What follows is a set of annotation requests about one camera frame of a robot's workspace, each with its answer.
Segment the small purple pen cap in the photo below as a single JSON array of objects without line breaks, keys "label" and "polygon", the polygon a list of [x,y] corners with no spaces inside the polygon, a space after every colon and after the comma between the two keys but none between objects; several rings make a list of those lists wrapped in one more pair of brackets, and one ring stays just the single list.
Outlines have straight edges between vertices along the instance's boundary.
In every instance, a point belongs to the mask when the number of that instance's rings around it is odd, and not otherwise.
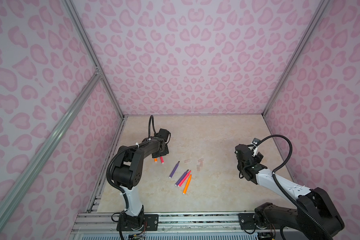
[{"label": "small purple pen cap", "polygon": [[174,166],[173,170],[171,171],[170,175],[169,175],[169,178],[170,178],[170,179],[174,176],[174,174],[175,174],[177,168],[179,167],[179,165],[180,165],[180,162],[178,161],[178,162],[176,163],[176,165]]}]

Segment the purple pen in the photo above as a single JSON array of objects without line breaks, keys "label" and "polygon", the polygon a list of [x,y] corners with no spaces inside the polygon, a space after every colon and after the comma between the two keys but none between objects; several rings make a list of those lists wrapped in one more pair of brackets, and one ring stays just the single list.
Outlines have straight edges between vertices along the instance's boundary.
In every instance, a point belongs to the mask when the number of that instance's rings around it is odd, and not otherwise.
[{"label": "purple pen", "polygon": [[187,173],[189,172],[189,170],[186,170],[183,174],[182,174],[182,176],[178,179],[178,181],[175,183],[175,186],[178,186],[180,183],[181,183],[181,181],[184,179],[184,177],[187,175]]}]

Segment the orange pen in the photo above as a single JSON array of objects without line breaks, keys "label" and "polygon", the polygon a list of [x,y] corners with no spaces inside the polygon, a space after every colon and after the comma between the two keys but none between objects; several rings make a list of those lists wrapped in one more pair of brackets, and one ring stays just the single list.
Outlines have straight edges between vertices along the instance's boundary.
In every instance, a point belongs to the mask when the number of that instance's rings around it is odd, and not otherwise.
[{"label": "orange pen", "polygon": [[188,190],[188,188],[189,188],[191,179],[192,179],[192,175],[189,175],[188,178],[187,178],[187,182],[186,182],[185,188],[184,188],[184,190],[183,190],[183,195],[185,195],[185,194],[187,193],[187,190]]}]

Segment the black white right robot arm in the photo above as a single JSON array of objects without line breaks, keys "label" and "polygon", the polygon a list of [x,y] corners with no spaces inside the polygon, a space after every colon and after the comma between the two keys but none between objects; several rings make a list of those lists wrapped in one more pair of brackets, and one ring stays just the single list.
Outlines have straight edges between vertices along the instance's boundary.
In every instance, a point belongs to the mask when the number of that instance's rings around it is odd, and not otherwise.
[{"label": "black white right robot arm", "polygon": [[345,228],[345,223],[328,193],[298,185],[272,172],[262,165],[263,156],[256,154],[254,145],[239,144],[235,147],[239,177],[267,188],[295,208],[279,207],[264,203],[254,211],[254,224],[259,228],[274,225],[292,228],[309,240],[330,240]]}]

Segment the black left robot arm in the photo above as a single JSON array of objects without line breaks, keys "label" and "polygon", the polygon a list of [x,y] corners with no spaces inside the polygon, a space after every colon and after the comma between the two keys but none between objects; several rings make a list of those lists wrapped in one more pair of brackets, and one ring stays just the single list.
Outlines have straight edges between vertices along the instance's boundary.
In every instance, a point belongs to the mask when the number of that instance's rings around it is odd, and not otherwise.
[{"label": "black left robot arm", "polygon": [[143,139],[132,146],[121,146],[111,159],[106,179],[109,185],[119,190],[125,201],[125,208],[120,214],[120,228],[139,229],[144,224],[144,206],[140,200],[138,183],[143,175],[144,159],[163,157],[169,154],[168,142],[171,133],[160,129],[153,136]]}]

